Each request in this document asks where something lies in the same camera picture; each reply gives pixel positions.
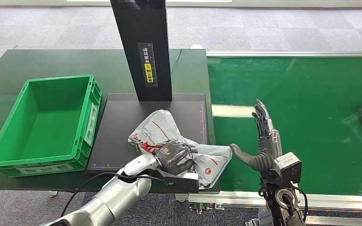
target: gloved robot hand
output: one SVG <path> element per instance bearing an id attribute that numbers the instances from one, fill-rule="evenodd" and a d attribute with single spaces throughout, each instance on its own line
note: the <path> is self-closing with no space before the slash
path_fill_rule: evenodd
<path id="1" fill-rule="evenodd" d="M 267 109 L 260 100 L 256 100 L 255 109 L 257 113 L 252 113 L 252 115 L 256 120 L 259 134 L 257 155 L 252 156 L 242 152 L 236 144 L 231 144 L 230 147 L 238 159 L 252 169 L 265 174 L 273 169 L 274 159 L 282 155 L 280 134 L 274 129 Z"/>
<path id="2" fill-rule="evenodd" d="M 161 147 L 156 153 L 155 157 L 160 164 L 159 168 L 167 173 L 178 175 L 192 167 L 194 164 L 192 159 L 188 159 L 185 162 L 178 164 L 190 153 L 196 153 L 194 146 L 183 143 L 179 140 L 170 140 Z"/>

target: green bin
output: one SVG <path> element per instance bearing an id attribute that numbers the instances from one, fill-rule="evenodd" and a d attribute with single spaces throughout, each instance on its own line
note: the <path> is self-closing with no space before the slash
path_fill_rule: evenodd
<path id="1" fill-rule="evenodd" d="M 0 131 L 0 172 L 22 177 L 84 170 L 101 96 L 93 75 L 26 81 Z"/>

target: red logo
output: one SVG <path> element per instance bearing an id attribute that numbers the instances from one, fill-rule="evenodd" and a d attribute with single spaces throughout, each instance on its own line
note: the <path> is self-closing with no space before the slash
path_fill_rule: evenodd
<path id="1" fill-rule="evenodd" d="M 212 173 L 212 170 L 210 168 L 205 169 L 205 174 L 209 175 Z"/>

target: metal frame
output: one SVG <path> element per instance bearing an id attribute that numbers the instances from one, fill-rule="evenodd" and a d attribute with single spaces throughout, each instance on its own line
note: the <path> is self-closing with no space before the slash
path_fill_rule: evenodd
<path id="1" fill-rule="evenodd" d="M 315 52 L 217 52 L 208 51 L 207 57 L 362 57 L 362 52 L 315 53 Z M 362 196 L 308 194 L 310 210 L 362 212 Z M 304 207 L 300 195 L 299 206 Z M 265 200 L 257 192 L 226 192 L 189 194 L 189 202 L 217 203 L 223 207 L 266 208 Z M 334 218 L 308 216 L 307 224 L 362 226 L 362 218 Z"/>
<path id="2" fill-rule="evenodd" d="M 208 51 L 207 57 L 362 57 L 362 52 L 321 53 L 321 52 L 224 52 Z"/>
<path id="3" fill-rule="evenodd" d="M 360 211 L 362 212 L 362 196 L 308 194 L 309 210 Z M 189 194 L 189 202 L 217 203 L 223 207 L 266 208 L 266 202 L 257 192 L 226 192 Z M 300 195 L 299 207 L 304 207 L 303 196 Z"/>

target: cable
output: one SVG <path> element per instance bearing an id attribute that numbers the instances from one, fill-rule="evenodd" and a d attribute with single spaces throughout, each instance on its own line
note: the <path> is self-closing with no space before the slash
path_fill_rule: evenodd
<path id="1" fill-rule="evenodd" d="M 307 217 L 307 211 L 309 209 L 309 206 L 307 204 L 307 195 L 306 193 L 304 193 L 304 191 L 302 191 L 300 188 L 294 186 L 292 183 L 291 183 L 291 187 L 293 189 L 296 189 L 298 191 L 300 191 L 302 194 L 303 194 L 303 197 L 304 197 L 304 213 L 303 213 L 303 221 L 306 222 L 306 217 Z"/>
<path id="2" fill-rule="evenodd" d="M 120 175 L 118 173 L 113 173 L 113 172 L 104 172 L 104 173 L 99 173 L 97 175 L 94 175 L 93 177 L 89 178 L 87 181 L 85 181 L 79 188 L 77 188 L 74 192 L 74 194 L 70 197 L 69 201 L 67 201 L 66 206 L 63 208 L 62 214 L 60 215 L 60 217 L 63 217 L 65 215 L 66 209 L 68 208 L 71 200 L 73 200 L 73 198 L 75 197 L 75 195 L 81 190 L 82 187 L 84 187 L 88 182 L 92 181 L 93 179 L 102 176 L 102 175 L 115 175 L 118 176 L 119 178 L 125 178 L 125 179 L 137 179 L 137 178 L 147 178 L 147 179 L 152 179 L 152 180 L 159 180 L 159 181 L 164 181 L 164 179 L 160 179 L 160 178 L 156 178 L 156 177 L 150 177 L 150 176 L 123 176 Z"/>
<path id="3" fill-rule="evenodd" d="M 288 207 L 288 213 L 289 213 L 289 215 L 290 215 L 290 216 L 293 216 L 294 214 L 293 214 L 293 201 L 292 201 L 292 198 L 291 198 L 289 195 L 287 195 L 287 194 L 283 194 L 283 195 L 282 195 L 282 199 L 283 199 L 284 203 L 285 203 L 285 204 L 287 205 L 287 207 Z"/>
<path id="4" fill-rule="evenodd" d="M 177 58 L 175 59 L 175 61 L 174 61 L 173 65 L 171 66 L 171 71 L 170 71 L 170 74 L 172 74 L 172 73 L 173 73 L 174 66 L 175 66 L 175 64 L 177 63 L 178 58 L 180 58 L 180 55 L 181 55 L 182 50 L 183 50 L 183 48 L 182 48 L 182 49 L 180 49 L 180 52 L 178 53 Z"/>

